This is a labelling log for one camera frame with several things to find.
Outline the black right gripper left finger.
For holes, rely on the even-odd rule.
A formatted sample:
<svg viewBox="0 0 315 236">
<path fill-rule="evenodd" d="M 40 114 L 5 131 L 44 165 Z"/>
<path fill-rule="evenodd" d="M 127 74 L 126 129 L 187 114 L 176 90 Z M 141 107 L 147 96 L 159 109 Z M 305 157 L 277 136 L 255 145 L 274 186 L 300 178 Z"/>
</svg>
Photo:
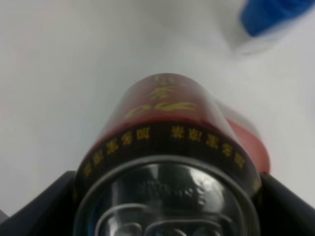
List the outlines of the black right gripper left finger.
<svg viewBox="0 0 315 236">
<path fill-rule="evenodd" d="M 74 171 L 67 171 L 0 225 L 2 236 L 71 236 L 75 205 Z"/>
</svg>

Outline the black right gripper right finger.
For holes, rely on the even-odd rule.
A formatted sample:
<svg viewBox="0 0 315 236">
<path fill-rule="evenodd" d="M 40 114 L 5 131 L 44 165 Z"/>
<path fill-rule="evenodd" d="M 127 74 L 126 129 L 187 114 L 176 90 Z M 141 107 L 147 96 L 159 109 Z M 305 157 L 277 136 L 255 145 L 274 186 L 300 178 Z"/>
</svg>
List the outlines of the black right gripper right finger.
<svg viewBox="0 0 315 236">
<path fill-rule="evenodd" d="M 262 236 L 315 236 L 315 209 L 268 173 L 255 200 Z"/>
</svg>

